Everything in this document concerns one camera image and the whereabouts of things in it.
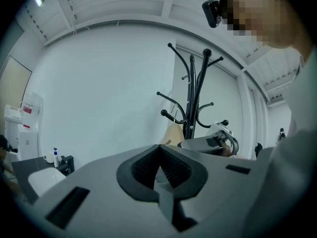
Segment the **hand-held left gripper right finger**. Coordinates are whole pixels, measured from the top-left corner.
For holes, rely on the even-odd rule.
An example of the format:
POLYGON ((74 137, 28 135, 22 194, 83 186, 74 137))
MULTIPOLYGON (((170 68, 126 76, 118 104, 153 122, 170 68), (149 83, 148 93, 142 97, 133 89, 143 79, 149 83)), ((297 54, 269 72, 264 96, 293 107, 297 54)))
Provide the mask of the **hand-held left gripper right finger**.
POLYGON ((159 166, 172 187, 174 198, 195 197, 208 179, 205 166, 165 145, 160 145, 159 151, 159 166))

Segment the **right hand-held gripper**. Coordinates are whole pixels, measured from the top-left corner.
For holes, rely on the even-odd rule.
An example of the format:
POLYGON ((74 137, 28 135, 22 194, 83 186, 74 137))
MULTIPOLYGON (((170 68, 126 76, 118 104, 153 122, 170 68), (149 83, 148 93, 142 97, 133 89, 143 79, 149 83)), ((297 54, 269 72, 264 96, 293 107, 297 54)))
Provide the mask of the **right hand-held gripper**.
POLYGON ((222 145, 227 144, 233 148, 231 156, 234 156, 239 150, 239 144, 233 132, 227 128, 228 124, 227 121, 213 123, 207 136, 184 140, 180 143, 180 147, 195 152, 222 156, 222 145))

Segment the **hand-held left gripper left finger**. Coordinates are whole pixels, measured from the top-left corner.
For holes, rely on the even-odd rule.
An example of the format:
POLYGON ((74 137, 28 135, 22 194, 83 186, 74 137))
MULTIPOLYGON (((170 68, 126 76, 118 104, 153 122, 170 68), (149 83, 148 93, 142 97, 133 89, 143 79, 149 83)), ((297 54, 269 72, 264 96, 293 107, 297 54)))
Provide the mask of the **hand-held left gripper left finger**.
POLYGON ((134 200, 158 202, 159 194, 154 190, 157 171, 160 167, 160 146, 149 149, 125 160, 116 171, 120 187, 134 200))

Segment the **wooden clothes hanger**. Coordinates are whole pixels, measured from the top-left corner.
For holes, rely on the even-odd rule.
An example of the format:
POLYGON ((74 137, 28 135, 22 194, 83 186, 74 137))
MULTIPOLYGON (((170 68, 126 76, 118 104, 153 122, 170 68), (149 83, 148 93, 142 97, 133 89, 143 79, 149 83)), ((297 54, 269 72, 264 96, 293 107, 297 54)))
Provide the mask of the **wooden clothes hanger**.
POLYGON ((179 110, 179 105, 174 104, 172 108, 172 112, 176 109, 174 116, 171 115, 172 123, 167 127, 166 132, 164 134, 163 139, 161 140, 161 144, 178 146, 182 141, 184 141, 184 134, 182 127, 176 123, 176 116, 179 110))

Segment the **black coat rack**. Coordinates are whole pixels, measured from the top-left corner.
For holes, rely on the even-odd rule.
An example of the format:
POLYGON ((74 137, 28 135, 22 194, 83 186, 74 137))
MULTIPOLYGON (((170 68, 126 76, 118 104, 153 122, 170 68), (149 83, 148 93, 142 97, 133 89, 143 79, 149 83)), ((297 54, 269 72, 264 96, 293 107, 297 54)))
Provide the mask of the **black coat rack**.
POLYGON ((213 106, 213 102, 200 107, 200 92, 203 86, 207 69, 212 65, 224 60, 224 57, 220 56, 216 60, 210 62, 209 59, 212 55, 212 52, 210 49, 205 49, 203 51, 203 63, 201 71, 199 72, 199 74, 196 74, 195 58, 193 55, 190 55, 190 64, 187 64, 183 56, 176 50, 176 48, 174 48, 172 43, 168 43, 167 46, 171 50, 173 50, 173 52, 179 57, 187 71, 187 75, 182 77, 182 79, 188 79, 187 102, 186 109, 184 110, 177 101, 162 94, 161 92, 157 92, 158 96, 165 98, 178 107, 182 114, 182 120, 177 120, 176 117, 173 117, 166 110, 161 110, 160 113, 163 117, 166 117, 170 121, 182 126, 181 132, 183 133, 185 139, 192 139, 194 137, 196 123, 198 123, 203 128, 210 128, 209 125, 202 124, 199 121, 199 113, 202 109, 213 106))

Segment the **narrow window blind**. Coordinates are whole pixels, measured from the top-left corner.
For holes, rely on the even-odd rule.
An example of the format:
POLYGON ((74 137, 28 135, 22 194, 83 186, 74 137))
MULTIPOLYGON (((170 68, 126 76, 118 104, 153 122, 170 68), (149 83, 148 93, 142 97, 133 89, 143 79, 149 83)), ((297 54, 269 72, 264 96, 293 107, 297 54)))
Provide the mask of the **narrow window blind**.
POLYGON ((255 147, 256 147, 256 110, 255 110, 255 101, 252 89, 248 89, 250 96, 250 105, 251 105, 251 160, 256 159, 255 147))

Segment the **black faucet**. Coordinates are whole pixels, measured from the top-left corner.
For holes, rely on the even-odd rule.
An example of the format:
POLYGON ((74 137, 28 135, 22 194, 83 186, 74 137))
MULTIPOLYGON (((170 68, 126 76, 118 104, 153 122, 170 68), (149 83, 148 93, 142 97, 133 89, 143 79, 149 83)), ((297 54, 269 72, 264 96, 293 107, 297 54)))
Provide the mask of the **black faucet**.
POLYGON ((65 175, 71 174, 75 171, 73 156, 61 156, 59 171, 65 175))

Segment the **white sink basin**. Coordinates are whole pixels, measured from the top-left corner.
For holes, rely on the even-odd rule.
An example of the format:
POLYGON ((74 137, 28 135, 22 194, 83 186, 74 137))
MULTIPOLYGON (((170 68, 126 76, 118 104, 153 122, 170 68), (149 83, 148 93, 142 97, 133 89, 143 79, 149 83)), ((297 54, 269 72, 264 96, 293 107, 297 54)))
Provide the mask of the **white sink basin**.
POLYGON ((30 174, 28 182, 35 193, 41 197, 65 178, 66 176, 58 169, 46 168, 30 174))

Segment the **person's white shirt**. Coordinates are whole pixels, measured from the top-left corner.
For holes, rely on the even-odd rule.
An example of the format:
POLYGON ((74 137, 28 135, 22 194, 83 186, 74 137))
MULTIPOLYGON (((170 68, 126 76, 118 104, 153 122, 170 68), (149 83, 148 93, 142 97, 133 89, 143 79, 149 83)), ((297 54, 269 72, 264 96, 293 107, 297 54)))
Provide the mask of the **person's white shirt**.
POLYGON ((313 51, 283 97, 291 111, 287 137, 272 150, 263 186, 248 214, 247 234, 285 217, 308 189, 317 167, 317 52, 313 51))

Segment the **dark-topped wooden sink cabinet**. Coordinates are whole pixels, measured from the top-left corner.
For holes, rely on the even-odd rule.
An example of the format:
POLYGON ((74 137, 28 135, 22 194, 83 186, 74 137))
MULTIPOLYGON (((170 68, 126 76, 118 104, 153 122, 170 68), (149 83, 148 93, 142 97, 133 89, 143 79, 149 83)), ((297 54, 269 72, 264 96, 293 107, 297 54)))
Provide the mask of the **dark-topped wooden sink cabinet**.
POLYGON ((32 189, 28 182, 28 176, 46 168, 55 168, 54 164, 49 164, 44 157, 38 157, 29 160, 17 161, 12 163, 12 167, 17 179, 17 182, 30 204, 34 204, 39 196, 32 189))

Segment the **white appliance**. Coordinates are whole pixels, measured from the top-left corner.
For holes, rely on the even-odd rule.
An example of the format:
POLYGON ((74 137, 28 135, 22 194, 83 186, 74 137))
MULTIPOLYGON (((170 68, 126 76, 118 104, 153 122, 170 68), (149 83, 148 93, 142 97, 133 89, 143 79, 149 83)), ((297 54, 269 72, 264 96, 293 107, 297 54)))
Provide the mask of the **white appliance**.
POLYGON ((20 108, 6 105, 4 109, 4 135, 13 148, 9 151, 8 163, 34 159, 38 153, 38 133, 22 123, 20 108))

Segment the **white panel with red label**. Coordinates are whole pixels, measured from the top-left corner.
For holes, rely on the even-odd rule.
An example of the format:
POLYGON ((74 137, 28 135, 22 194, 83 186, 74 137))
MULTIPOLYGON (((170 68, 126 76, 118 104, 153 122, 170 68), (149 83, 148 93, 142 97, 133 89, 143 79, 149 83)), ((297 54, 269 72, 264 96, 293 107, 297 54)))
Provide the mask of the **white panel with red label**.
POLYGON ((44 99, 35 92, 25 94, 21 106, 22 124, 33 130, 40 130, 43 117, 44 99))

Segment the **beige door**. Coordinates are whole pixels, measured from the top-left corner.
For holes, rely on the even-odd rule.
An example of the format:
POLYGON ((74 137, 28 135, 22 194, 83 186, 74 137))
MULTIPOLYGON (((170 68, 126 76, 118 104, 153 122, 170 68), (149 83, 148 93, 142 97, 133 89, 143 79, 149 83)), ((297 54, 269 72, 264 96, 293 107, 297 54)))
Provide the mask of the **beige door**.
POLYGON ((21 102, 32 71, 16 59, 8 57, 0 73, 0 119, 4 118, 5 106, 21 107, 21 102))

